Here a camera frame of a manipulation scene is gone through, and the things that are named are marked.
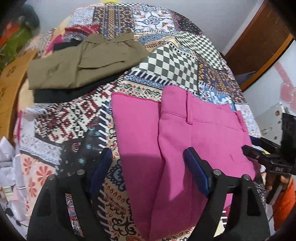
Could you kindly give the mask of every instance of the orange clothing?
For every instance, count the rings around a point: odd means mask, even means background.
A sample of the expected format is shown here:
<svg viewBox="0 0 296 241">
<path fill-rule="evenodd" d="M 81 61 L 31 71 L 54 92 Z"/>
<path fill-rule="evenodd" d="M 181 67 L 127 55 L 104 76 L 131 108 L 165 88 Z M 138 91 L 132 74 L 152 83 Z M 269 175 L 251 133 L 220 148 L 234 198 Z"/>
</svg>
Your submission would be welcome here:
<svg viewBox="0 0 296 241">
<path fill-rule="evenodd" d="M 274 212 L 274 230 L 277 231 L 283 221 L 288 217 L 296 200 L 295 184 L 292 180 L 291 185 L 286 191 L 282 191 L 272 206 Z"/>
<path fill-rule="evenodd" d="M 0 47 L 2 47 L 6 40 L 8 40 L 12 35 L 14 35 L 14 33 L 18 31 L 20 28 L 18 24 L 13 25 L 11 21 L 8 25 L 10 25 L 10 27 L 6 27 L 5 34 L 0 38 Z"/>
</svg>

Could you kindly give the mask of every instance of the blue clamp pad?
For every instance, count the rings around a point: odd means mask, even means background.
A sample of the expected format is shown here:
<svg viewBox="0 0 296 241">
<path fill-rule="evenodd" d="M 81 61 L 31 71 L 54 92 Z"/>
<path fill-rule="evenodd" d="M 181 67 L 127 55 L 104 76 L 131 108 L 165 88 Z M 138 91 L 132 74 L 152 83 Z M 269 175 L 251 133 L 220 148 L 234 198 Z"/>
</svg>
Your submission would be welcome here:
<svg viewBox="0 0 296 241">
<path fill-rule="evenodd" d="M 95 194 L 97 194 L 103 185 L 104 179 L 112 164 L 112 159 L 113 159 L 112 151 L 109 148 L 104 148 L 100 155 L 100 158 L 101 158 L 101 161 L 98 165 L 98 168 L 91 178 L 91 186 L 89 190 L 91 196 L 94 196 Z"/>
<path fill-rule="evenodd" d="M 207 161 L 199 157 L 193 147 L 187 148 L 183 155 L 198 190 L 208 197 L 214 188 L 213 169 Z"/>
<path fill-rule="evenodd" d="M 262 145 L 262 139 L 261 138 L 256 138 L 253 136 L 250 136 L 251 142 L 255 146 L 261 146 Z"/>
</svg>

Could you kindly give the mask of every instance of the patterned fabric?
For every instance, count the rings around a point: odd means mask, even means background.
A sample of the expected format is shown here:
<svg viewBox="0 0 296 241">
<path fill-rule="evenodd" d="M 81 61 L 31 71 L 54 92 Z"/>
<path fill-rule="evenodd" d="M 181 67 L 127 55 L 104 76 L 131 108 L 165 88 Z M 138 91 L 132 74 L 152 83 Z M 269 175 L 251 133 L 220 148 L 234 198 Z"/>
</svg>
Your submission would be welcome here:
<svg viewBox="0 0 296 241">
<path fill-rule="evenodd" d="M 236 110 L 240 110 L 242 112 L 242 116 L 244 118 L 244 121 L 248 127 L 249 135 L 253 137 L 260 138 L 261 132 L 259 129 L 259 126 L 257 122 L 255 121 L 255 118 L 252 114 L 252 111 L 250 109 L 250 106 L 247 104 L 236 104 L 235 105 Z"/>
<path fill-rule="evenodd" d="M 143 10 L 134 10 L 134 30 L 141 32 L 174 32 L 176 30 L 174 17 L 170 10 L 143 6 Z"/>
<path fill-rule="evenodd" d="M 184 89 L 197 91 L 197 60 L 190 54 L 182 53 L 172 43 L 158 48 L 132 68 L 133 71 L 137 69 L 156 76 L 155 82 L 163 79 Z"/>
<path fill-rule="evenodd" d="M 82 7 L 76 9 L 69 20 L 68 26 L 72 27 L 75 25 L 88 25 L 92 24 L 92 18 L 94 15 L 94 6 Z"/>
<path fill-rule="evenodd" d="M 260 196 L 261 202 L 263 203 L 263 206 L 266 206 L 266 197 L 267 197 L 267 192 L 265 189 L 265 185 L 263 183 L 263 179 L 261 175 L 257 175 L 254 179 L 254 185 L 257 189 L 257 192 Z"/>
<path fill-rule="evenodd" d="M 103 34 L 106 39 L 113 39 L 119 34 L 133 30 L 132 11 L 121 5 L 96 6 L 93 22 L 100 24 L 99 33 Z"/>
<path fill-rule="evenodd" d="M 28 192 L 26 197 L 26 211 L 27 215 L 31 217 L 37 197 L 43 184 L 45 183 L 45 180 L 50 174 L 54 174 L 56 170 L 54 167 L 44 164 L 39 161 L 39 159 L 26 154 L 21 154 L 20 159 L 22 163 L 24 181 Z"/>
<path fill-rule="evenodd" d="M 73 228 L 73 231 L 76 235 L 84 237 L 83 232 L 81 230 L 77 215 L 76 215 L 76 211 L 75 211 L 75 207 L 74 207 L 74 203 L 73 203 L 73 199 L 72 199 L 72 195 L 69 193 L 65 193 L 66 196 L 66 202 L 67 202 L 67 206 L 68 206 L 68 213 L 69 213 L 69 217 L 70 217 L 70 222 Z"/>
<path fill-rule="evenodd" d="M 82 32 L 87 34 L 98 34 L 99 33 L 99 25 L 98 24 L 91 24 L 88 26 L 81 26 L 81 25 L 75 25 L 73 27 L 65 28 L 65 31 L 69 32 Z"/>
<path fill-rule="evenodd" d="M 42 56 L 44 51 L 47 49 L 47 46 L 49 45 L 53 32 L 55 31 L 55 28 L 48 31 L 46 34 L 39 34 L 36 37 L 32 38 L 30 40 L 29 45 L 25 48 L 25 51 L 27 50 L 33 50 L 38 49 L 38 56 Z"/>
<path fill-rule="evenodd" d="M 55 143 L 83 137 L 88 124 L 98 115 L 104 98 L 111 94 L 113 83 L 98 87 L 91 95 L 71 102 L 48 104 L 46 114 L 36 119 L 36 137 Z"/>
<path fill-rule="evenodd" d="M 86 39 L 86 37 L 88 36 L 87 33 L 78 33 L 78 32 L 66 32 L 64 33 L 62 39 L 63 41 L 65 42 L 70 42 L 71 39 L 76 39 L 76 40 L 79 40 L 79 41 L 83 41 L 84 39 Z"/>
<path fill-rule="evenodd" d="M 203 34 L 202 31 L 191 20 L 177 12 L 171 12 L 175 16 L 175 25 L 177 30 L 189 32 L 195 35 Z"/>
<path fill-rule="evenodd" d="M 102 85 L 87 95 L 67 103 L 34 107 L 38 112 L 34 128 L 23 126 L 20 138 L 22 171 L 28 190 L 26 209 L 31 215 L 49 174 L 71 175 L 89 160 L 94 147 L 98 152 L 109 147 L 113 163 L 100 193 L 92 200 L 92 208 L 112 240 L 144 241 L 134 224 L 122 175 L 110 108 L 114 91 L 161 101 L 164 86 L 178 85 L 203 101 L 229 103 L 233 110 L 234 104 L 239 103 L 249 132 L 252 135 L 260 132 L 227 63 L 200 29 L 184 16 L 146 4 L 96 4 L 72 13 L 68 27 L 77 25 L 83 26 L 82 29 L 99 25 L 99 34 L 107 39 L 133 31 L 135 40 L 152 54 L 117 81 Z M 83 40 L 87 34 L 69 31 L 63 38 L 65 41 Z M 49 152 L 44 155 L 42 149 Z M 69 195 L 66 197 L 74 232 L 82 236 L 73 201 Z M 224 211 L 222 221 L 225 225 L 229 209 Z M 186 241 L 193 228 L 162 240 Z"/>
<path fill-rule="evenodd" d="M 55 143 L 53 145 L 43 142 L 34 136 L 34 119 L 38 117 L 38 114 L 44 112 L 42 109 L 39 110 L 27 108 L 22 115 L 20 153 L 30 154 L 32 157 L 54 167 L 59 165 L 62 148 Z"/>
<path fill-rule="evenodd" d="M 174 36 L 182 45 L 200 54 L 213 68 L 223 70 L 219 52 L 205 35 L 178 32 Z"/>
<path fill-rule="evenodd" d="M 198 84 L 198 92 L 195 96 L 203 101 L 214 104 L 230 104 L 231 109 L 235 111 L 233 101 L 228 93 L 217 92 L 214 87 L 206 83 Z"/>
<path fill-rule="evenodd" d="M 83 138 L 72 139 L 63 142 L 61 160 L 57 174 L 71 176 L 79 169 L 83 169 L 85 163 L 93 161 L 106 147 L 106 109 L 109 109 L 110 101 L 102 103 L 99 116 L 89 124 Z"/>
</svg>

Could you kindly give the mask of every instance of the white wall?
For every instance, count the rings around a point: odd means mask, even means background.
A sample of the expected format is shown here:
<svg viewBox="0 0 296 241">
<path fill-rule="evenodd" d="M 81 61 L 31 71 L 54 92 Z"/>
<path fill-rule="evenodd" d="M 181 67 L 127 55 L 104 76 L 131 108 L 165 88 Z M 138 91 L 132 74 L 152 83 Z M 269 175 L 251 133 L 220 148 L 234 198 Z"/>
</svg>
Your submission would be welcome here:
<svg viewBox="0 0 296 241">
<path fill-rule="evenodd" d="M 278 60 L 293 86 L 296 86 L 296 42 L 294 41 L 286 52 Z M 272 66 L 263 76 L 261 76 L 252 86 L 250 86 L 244 95 L 249 103 L 254 117 L 257 117 L 267 111 L 271 106 L 280 101 L 280 86 L 283 83 L 279 73 Z M 289 107 L 289 104 L 281 101 L 283 106 Z"/>
<path fill-rule="evenodd" d="M 35 8 L 40 18 L 41 33 L 57 27 L 76 8 L 99 2 L 100 0 L 27 1 Z M 217 50 L 225 53 L 227 50 L 225 48 L 230 49 L 251 21 L 253 12 L 256 13 L 256 9 L 261 5 L 258 2 L 262 0 L 122 0 L 121 2 L 146 3 L 176 11 L 192 20 L 208 36 Z"/>
</svg>

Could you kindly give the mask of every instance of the pink garment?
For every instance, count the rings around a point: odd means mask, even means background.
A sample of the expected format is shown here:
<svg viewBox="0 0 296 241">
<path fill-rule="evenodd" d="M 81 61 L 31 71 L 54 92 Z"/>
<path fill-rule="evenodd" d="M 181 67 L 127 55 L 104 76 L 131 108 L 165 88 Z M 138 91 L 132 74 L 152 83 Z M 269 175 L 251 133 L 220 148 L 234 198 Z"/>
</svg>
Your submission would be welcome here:
<svg viewBox="0 0 296 241">
<path fill-rule="evenodd" d="M 81 26 L 81 25 L 75 25 L 73 27 L 67 27 L 65 28 L 66 32 L 80 32 L 80 33 L 85 33 L 85 34 L 98 34 L 100 30 L 100 25 L 99 24 L 91 24 L 87 26 Z"/>
<path fill-rule="evenodd" d="M 46 54 L 53 50 L 54 44 L 62 43 L 64 40 L 62 39 L 62 35 L 58 35 L 47 47 Z"/>
<path fill-rule="evenodd" d="M 183 160 L 194 147 L 213 169 L 255 177 L 242 153 L 251 145 L 240 111 L 203 102 L 176 86 L 163 89 L 162 102 L 112 95 L 119 153 L 133 219 L 144 239 L 154 241 L 193 227 L 207 199 Z M 227 195 L 224 207 L 231 203 Z"/>
</svg>

